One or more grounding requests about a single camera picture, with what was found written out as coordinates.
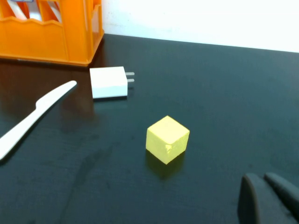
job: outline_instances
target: white power adapter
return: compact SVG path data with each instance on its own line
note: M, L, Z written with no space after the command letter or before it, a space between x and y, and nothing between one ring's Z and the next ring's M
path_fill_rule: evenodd
M128 96L128 83L134 79L127 76L133 75L133 72L126 73L124 67L90 69L93 99Z

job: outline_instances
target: orange plastic basket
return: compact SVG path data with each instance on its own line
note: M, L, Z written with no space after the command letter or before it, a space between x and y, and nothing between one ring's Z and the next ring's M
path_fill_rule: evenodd
M38 21L17 19L0 0L0 57L88 66L104 35L101 0L56 0L62 22L47 1L37 2ZM18 5L28 15L27 4Z

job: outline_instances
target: black tabletop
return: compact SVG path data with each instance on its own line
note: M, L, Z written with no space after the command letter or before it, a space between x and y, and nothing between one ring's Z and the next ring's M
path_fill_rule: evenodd
M244 173L299 186L299 55L105 35L92 67L135 72L127 100L93 102L87 68L0 61L0 135L69 80L0 165L4 224L236 224ZM169 166L146 130L169 115L190 130Z

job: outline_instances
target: sponge cube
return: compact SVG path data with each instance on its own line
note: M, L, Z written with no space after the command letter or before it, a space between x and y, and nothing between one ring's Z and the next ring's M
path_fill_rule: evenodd
M169 116L150 126L146 149L165 164L186 150L190 131Z

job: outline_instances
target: white wall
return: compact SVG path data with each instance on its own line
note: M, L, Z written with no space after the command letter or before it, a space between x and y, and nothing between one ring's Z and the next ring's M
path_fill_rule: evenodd
M299 0L102 0L108 34L299 52Z

